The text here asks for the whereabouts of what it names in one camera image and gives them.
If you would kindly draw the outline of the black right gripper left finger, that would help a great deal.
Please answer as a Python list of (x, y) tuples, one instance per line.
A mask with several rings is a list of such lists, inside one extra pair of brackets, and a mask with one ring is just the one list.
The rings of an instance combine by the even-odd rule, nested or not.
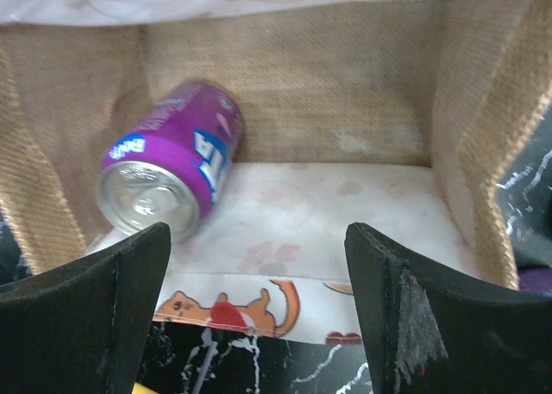
[(162, 222), (1, 287), (3, 393), (130, 393), (171, 252)]

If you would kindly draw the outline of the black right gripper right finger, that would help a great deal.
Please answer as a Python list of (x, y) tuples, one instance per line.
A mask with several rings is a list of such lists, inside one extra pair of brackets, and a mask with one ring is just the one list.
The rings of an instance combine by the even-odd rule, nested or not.
[(376, 393), (548, 393), (551, 301), (492, 285), (364, 224), (345, 251)]

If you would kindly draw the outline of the purple soda can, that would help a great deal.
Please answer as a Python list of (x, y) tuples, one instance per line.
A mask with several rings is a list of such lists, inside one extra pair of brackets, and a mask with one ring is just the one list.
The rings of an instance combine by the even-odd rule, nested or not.
[(551, 297), (552, 269), (550, 266), (523, 269), (518, 272), (518, 276), (521, 292)]
[(127, 235), (163, 222), (172, 241), (187, 239), (219, 200), (242, 134), (227, 91), (178, 85), (106, 151), (98, 208)]

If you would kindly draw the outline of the printed canvas tote bag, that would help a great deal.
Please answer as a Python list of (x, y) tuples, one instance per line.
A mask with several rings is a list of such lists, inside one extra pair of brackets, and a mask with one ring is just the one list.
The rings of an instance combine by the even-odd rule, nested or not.
[(495, 195), (551, 100), (551, 0), (1, 0), (1, 208), (35, 273), (104, 227), (99, 154), (176, 84), (237, 98), (243, 161), (430, 165), (483, 278), (518, 287)]

